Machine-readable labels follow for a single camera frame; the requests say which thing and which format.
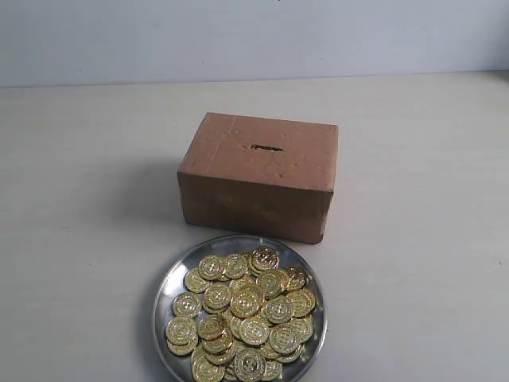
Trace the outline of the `gold coin bottom left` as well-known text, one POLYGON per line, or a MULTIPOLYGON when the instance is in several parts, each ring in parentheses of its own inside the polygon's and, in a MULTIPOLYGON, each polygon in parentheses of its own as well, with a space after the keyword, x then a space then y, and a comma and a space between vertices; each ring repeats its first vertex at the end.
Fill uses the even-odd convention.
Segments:
POLYGON ((225 368, 208 361, 204 351, 197 349, 191 358, 192 377, 197 382, 220 382, 223 380, 225 368))

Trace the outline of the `gold coin far left upper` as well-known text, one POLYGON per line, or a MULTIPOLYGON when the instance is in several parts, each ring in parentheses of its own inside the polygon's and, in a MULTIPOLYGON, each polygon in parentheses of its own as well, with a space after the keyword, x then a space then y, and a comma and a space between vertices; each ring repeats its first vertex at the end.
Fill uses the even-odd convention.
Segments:
POLYGON ((198 267, 195 267, 186 273, 184 282, 185 287, 196 294, 204 293, 212 285, 212 281, 204 279, 200 275, 198 267))

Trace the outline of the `gold coin bottom centre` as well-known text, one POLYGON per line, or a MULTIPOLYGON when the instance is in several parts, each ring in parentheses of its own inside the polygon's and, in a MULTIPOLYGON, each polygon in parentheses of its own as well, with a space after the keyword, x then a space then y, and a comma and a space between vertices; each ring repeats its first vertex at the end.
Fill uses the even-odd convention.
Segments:
POLYGON ((240 349, 235 354, 234 369, 241 381, 260 381, 265 373, 266 359, 257 349, 240 349))

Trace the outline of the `brown cardboard slot box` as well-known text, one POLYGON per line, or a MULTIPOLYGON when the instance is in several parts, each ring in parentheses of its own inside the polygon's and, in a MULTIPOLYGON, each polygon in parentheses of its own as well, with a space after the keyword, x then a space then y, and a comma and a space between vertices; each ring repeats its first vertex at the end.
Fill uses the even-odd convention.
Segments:
POLYGON ((188 224, 307 244, 322 241, 339 128, 207 113, 177 171, 188 224))

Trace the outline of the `gold coin upper middle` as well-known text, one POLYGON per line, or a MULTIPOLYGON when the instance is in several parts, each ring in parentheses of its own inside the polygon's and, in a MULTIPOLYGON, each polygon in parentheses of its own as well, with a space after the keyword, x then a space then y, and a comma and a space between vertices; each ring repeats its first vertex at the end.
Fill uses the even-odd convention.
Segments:
POLYGON ((224 275, 229 279, 240 279, 249 274, 247 257, 243 253, 231 253, 223 262, 224 275))

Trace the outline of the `gold coin centre right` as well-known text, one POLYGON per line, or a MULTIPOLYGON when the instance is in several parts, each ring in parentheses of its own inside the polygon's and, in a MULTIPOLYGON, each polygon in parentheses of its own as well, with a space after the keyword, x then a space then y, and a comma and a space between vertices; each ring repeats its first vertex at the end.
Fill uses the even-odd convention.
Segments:
POLYGON ((287 323, 293 317, 293 303, 286 296, 278 296, 266 303, 264 314, 272 324, 287 323))

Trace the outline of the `gold coin top of pile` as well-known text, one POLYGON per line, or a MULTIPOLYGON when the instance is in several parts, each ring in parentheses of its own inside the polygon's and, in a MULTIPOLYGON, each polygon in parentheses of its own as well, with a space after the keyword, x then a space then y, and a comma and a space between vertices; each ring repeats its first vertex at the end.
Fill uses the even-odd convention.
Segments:
POLYGON ((267 246, 261 246, 251 253, 251 264, 258 271, 275 269, 279 264, 279 252, 267 246))

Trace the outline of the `gold coin right edge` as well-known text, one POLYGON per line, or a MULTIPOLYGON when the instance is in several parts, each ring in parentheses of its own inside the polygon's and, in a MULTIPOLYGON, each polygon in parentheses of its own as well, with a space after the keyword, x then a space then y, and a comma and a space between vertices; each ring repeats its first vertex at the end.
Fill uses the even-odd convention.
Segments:
POLYGON ((316 305, 315 294, 303 287, 300 290, 290 291, 286 297, 293 307, 293 316, 302 318, 310 314, 316 305))

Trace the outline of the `round steel plate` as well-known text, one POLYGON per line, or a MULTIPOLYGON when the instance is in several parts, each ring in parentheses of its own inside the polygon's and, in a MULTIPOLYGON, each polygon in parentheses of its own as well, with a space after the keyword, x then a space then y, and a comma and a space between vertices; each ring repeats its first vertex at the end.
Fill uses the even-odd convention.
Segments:
POLYGON ((284 381, 299 381, 313 367, 323 348, 328 328, 323 287, 318 276, 297 251, 279 240, 261 236, 232 234, 206 240, 185 251, 168 269, 155 294, 151 314, 153 343, 163 365, 172 375, 171 381, 193 380, 190 357, 180 357, 171 353, 166 344, 165 335, 166 324, 173 317, 172 302, 178 294, 185 291, 185 274, 190 269, 197 267, 200 259, 209 253, 226 255, 233 251, 253 249, 259 245, 266 245, 278 250, 280 264, 283 267, 296 266, 302 268, 308 275, 307 287, 313 291, 317 299, 317 312, 314 319, 315 334, 305 345, 302 353, 304 359, 290 364, 282 379, 284 381))

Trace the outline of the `gold coin centre left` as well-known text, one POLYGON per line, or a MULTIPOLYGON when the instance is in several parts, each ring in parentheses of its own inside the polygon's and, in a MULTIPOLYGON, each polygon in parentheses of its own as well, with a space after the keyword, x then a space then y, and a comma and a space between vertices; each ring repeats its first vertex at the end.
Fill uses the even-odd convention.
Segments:
POLYGON ((204 304, 212 310, 222 310, 231 301, 231 290, 227 284, 213 283, 204 292, 204 304))

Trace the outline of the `gold coin left middle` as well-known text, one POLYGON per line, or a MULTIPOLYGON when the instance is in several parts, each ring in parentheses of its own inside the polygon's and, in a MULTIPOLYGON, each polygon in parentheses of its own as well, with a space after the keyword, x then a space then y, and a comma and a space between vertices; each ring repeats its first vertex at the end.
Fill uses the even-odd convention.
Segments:
POLYGON ((196 318, 202 311, 201 296, 189 291, 179 294, 173 300, 172 311, 176 317, 196 318))

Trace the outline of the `gold coin far right upper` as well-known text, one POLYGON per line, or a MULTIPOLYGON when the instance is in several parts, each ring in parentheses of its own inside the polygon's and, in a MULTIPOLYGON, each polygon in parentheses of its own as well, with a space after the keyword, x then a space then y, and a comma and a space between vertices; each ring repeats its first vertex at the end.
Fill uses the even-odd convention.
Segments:
POLYGON ((300 267, 287 267, 284 269, 288 275, 289 282, 286 287, 288 291, 300 290, 307 283, 307 274, 300 267))

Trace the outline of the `gold coin lower left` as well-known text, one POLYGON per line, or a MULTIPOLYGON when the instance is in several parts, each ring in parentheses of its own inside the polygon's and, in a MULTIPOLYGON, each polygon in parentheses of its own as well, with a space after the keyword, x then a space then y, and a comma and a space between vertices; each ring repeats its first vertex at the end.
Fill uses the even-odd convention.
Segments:
POLYGON ((165 327, 167 340, 173 345, 185 345, 197 335, 196 322, 191 317, 176 316, 165 327))

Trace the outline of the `gold coin lower right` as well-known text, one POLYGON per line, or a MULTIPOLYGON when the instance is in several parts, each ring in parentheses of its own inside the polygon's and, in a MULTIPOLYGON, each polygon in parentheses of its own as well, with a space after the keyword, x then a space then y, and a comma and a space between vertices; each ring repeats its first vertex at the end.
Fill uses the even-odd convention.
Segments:
POLYGON ((271 329, 269 343, 272 349, 280 354, 290 354, 301 344, 299 333, 288 323, 271 329))

